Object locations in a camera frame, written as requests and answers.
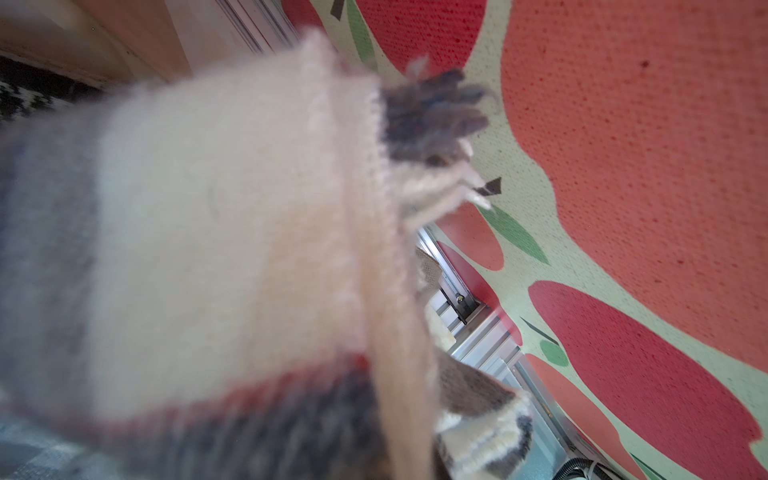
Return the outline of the cream grey plaid scarf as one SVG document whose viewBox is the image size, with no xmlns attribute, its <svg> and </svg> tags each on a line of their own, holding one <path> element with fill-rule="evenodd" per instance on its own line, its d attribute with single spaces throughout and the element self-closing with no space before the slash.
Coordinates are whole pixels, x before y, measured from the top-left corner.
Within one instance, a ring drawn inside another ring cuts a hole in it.
<svg viewBox="0 0 768 480">
<path fill-rule="evenodd" d="M 416 235 L 482 204 L 462 71 L 325 35 L 1 130 L 1 409 L 142 479 L 430 479 Z"/>
</svg>

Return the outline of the black white houndstooth scarf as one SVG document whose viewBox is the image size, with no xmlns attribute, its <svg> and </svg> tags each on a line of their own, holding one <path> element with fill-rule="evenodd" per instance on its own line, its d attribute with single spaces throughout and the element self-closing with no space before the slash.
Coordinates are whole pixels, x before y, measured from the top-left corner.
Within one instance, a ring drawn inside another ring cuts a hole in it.
<svg viewBox="0 0 768 480">
<path fill-rule="evenodd" d="M 1 57 L 1 123 L 43 110 L 60 110 L 103 92 L 49 70 Z"/>
</svg>

